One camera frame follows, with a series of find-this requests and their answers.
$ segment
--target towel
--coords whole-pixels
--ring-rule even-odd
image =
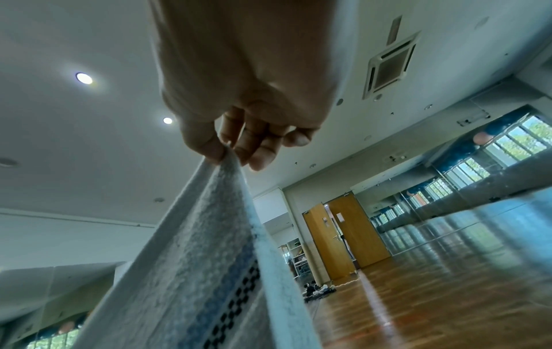
[[[318,349],[239,161],[204,160],[73,349]]]

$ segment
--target human hand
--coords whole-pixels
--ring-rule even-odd
[[[356,0],[150,5],[163,99],[188,147],[218,162],[229,143],[259,171],[281,145],[311,142],[352,65]]]

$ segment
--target finger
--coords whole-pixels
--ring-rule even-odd
[[[220,142],[214,129],[214,122],[180,121],[180,131],[184,143],[207,158],[207,160],[220,163],[226,149]]]
[[[268,127],[266,122],[253,118],[247,113],[245,120],[246,127],[243,129],[240,139],[237,140],[234,147],[242,166],[249,161],[251,155],[259,148]]]
[[[288,130],[289,126],[269,125],[265,138],[249,159],[249,167],[252,170],[260,171],[274,161],[282,146],[283,136]]]
[[[296,128],[283,138],[284,147],[303,147],[312,141],[318,128]]]
[[[220,139],[223,143],[230,142],[230,147],[236,145],[244,123],[243,109],[232,107],[223,115],[223,126],[220,129]]]

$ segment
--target floor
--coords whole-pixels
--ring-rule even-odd
[[[515,200],[444,217],[459,229],[313,305],[324,348],[552,348],[552,189]]]

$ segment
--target ceiling slot diffuser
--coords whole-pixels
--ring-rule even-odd
[[[387,46],[393,44],[397,40],[398,27],[401,26],[402,16],[398,16],[391,23],[391,30],[389,31],[389,36],[387,37]]]
[[[418,39],[416,33],[370,59],[362,99],[404,79]]]

